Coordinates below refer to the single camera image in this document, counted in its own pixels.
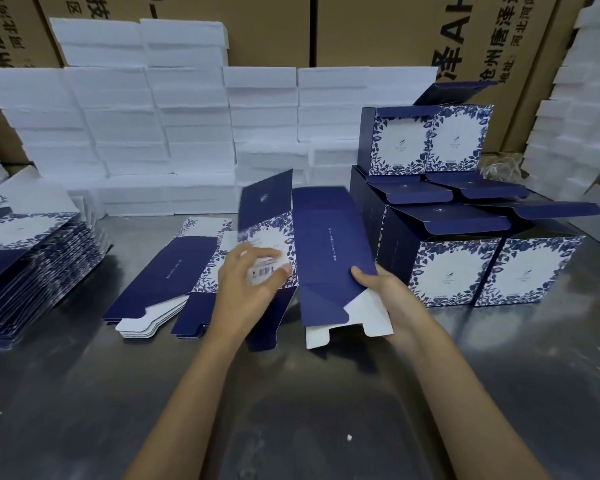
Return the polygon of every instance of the stainless steel table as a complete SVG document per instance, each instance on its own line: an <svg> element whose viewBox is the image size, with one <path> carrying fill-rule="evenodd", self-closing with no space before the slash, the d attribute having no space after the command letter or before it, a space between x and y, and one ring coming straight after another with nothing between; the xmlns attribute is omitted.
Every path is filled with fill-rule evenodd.
<svg viewBox="0 0 600 480"><path fill-rule="evenodd" d="M101 316L176 233L177 217L107 218L115 247L60 306L0 352L0 480L119 478L199 346L163 326L124 340ZM544 302L434 308L558 479L600 479L600 245L588 240ZM452 475L407 363L383 339L304 348L292 308L268 353L230 370L205 478Z"/></svg>

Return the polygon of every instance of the barcode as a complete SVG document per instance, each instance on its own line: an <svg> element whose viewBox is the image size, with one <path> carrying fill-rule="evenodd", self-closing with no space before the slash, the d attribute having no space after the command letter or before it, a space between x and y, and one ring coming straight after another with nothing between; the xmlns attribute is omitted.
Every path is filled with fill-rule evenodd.
<svg viewBox="0 0 600 480"><path fill-rule="evenodd" d="M264 276L266 274L271 274L271 273L273 273L273 266L263 267L261 270L258 271L258 277Z"/></svg>

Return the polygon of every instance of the brown cardboard box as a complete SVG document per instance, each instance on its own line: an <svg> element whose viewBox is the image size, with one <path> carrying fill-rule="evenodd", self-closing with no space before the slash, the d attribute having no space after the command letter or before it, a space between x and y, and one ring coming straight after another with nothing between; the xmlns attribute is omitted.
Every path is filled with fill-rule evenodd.
<svg viewBox="0 0 600 480"><path fill-rule="evenodd" d="M540 102L548 99L553 79L560 68L571 40L573 26L586 0L558 0L549 26L536 54L536 60L522 91L507 136L502 145L504 152L524 152L531 128L536 120Z"/></svg>
<svg viewBox="0 0 600 480"><path fill-rule="evenodd" d="M233 66L309 66L310 0L39 0L47 18L222 22Z"/></svg>
<svg viewBox="0 0 600 480"><path fill-rule="evenodd" d="M0 67L60 67L35 0L0 0ZM16 131L0 111L0 160L27 163Z"/></svg>
<svg viewBox="0 0 600 480"><path fill-rule="evenodd" d="M318 66L436 65L439 81L497 80L485 152L498 152L556 0L318 0Z"/></svg>

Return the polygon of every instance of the left hand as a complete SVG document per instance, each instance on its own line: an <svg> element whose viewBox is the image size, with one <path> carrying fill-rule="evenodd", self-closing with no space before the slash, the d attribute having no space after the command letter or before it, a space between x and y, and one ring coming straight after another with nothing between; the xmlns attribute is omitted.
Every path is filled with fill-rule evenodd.
<svg viewBox="0 0 600 480"><path fill-rule="evenodd" d="M280 266L259 285L247 281L247 272L256 259L279 256L279 250L254 248L249 242L238 244L227 254L218 270L216 306L207 335L228 338L240 345L260 320L276 291L287 281L291 265Z"/></svg>

